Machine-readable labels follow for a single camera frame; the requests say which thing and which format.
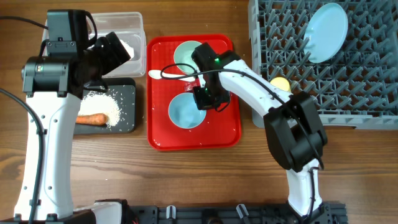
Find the light blue bowl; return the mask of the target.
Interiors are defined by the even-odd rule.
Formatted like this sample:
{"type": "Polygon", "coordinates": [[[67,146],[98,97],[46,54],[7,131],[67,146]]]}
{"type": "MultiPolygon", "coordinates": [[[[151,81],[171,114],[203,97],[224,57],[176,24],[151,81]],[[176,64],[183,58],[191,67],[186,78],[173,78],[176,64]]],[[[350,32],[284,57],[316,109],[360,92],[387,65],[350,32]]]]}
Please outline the light blue bowl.
{"type": "Polygon", "coordinates": [[[169,104],[168,114],[171,122],[182,129],[199,126],[206,118],[206,111],[199,110],[193,93],[181,93],[169,104]]]}

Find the white napkin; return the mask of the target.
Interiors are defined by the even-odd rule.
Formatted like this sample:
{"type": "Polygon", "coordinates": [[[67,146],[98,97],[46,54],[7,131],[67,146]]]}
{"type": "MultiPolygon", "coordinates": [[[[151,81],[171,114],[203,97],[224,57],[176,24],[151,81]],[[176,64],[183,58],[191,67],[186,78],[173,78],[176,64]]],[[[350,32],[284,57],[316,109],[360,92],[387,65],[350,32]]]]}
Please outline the white napkin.
{"type": "Polygon", "coordinates": [[[129,54],[130,60],[132,60],[134,58],[134,49],[130,45],[125,43],[123,40],[120,40],[120,42],[122,43],[123,47],[125,48],[125,50],[129,54]]]}

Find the yellow cup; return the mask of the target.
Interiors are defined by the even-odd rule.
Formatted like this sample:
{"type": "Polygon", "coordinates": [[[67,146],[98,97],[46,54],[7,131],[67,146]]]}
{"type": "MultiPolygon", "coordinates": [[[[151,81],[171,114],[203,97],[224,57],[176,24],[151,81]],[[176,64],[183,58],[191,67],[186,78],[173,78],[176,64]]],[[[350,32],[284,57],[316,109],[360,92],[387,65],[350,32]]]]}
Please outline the yellow cup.
{"type": "Polygon", "coordinates": [[[274,85],[275,87],[287,91],[287,92],[291,92],[290,89],[290,83],[289,81],[284,78],[284,77],[275,77],[270,81],[271,85],[274,85]]]}

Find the white rice pile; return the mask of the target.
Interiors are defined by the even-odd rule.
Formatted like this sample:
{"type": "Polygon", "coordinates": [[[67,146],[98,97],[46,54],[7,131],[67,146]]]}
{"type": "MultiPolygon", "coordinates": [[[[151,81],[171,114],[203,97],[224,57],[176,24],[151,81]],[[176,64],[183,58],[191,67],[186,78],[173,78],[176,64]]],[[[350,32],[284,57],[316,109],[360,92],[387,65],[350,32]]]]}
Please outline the white rice pile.
{"type": "Polygon", "coordinates": [[[117,101],[104,93],[94,94],[89,92],[81,101],[79,115],[91,115],[103,113],[108,117],[108,122],[104,125],[113,127],[119,123],[121,109],[117,101]]]}

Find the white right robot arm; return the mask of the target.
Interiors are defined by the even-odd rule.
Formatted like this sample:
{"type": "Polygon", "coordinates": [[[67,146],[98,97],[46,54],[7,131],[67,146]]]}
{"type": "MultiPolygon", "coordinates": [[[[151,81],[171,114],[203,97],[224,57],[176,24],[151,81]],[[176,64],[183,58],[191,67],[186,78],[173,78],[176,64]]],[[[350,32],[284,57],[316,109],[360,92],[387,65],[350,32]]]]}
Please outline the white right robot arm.
{"type": "Polygon", "coordinates": [[[221,111],[233,93],[262,116],[269,151],[287,174],[287,205],[300,223],[332,218],[331,204],[322,200],[318,186],[328,140],[308,93],[277,88],[252,71],[236,52],[218,54],[207,42],[191,49],[189,62],[173,65],[182,71],[178,80],[203,77],[204,85],[193,89],[199,110],[221,111]]]}

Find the red snack wrapper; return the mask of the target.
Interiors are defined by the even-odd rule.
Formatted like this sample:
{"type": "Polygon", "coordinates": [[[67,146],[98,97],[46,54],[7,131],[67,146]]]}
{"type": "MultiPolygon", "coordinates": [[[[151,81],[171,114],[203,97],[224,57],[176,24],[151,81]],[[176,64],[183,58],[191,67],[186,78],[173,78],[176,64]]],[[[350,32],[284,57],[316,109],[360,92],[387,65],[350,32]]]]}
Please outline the red snack wrapper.
{"type": "Polygon", "coordinates": [[[188,83],[184,84],[184,91],[186,91],[186,92],[194,92],[196,89],[199,89],[199,88],[201,88],[200,83],[188,82],[188,83]]]}

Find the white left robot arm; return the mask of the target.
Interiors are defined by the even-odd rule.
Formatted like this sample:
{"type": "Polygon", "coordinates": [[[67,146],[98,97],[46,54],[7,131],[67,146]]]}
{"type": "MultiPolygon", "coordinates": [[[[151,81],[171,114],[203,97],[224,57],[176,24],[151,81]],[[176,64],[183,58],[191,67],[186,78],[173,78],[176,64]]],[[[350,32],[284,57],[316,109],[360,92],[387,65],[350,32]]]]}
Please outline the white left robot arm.
{"type": "Polygon", "coordinates": [[[127,223],[125,200],[100,200],[75,210],[70,166],[75,121],[85,85],[129,60],[118,36],[61,37],[46,42],[49,55],[22,69],[28,140],[21,192],[8,223],[127,223]]]}

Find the light blue plate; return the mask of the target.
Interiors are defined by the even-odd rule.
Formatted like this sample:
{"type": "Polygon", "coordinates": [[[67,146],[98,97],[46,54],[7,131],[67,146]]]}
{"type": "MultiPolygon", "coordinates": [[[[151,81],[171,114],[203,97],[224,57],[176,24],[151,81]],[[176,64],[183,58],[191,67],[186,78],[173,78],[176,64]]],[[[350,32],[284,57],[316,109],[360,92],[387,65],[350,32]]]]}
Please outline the light blue plate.
{"type": "Polygon", "coordinates": [[[348,33],[348,16],[337,3],[328,3],[314,13],[305,30],[307,44],[304,54],[310,53],[311,63],[322,63],[337,54],[348,33]]]}

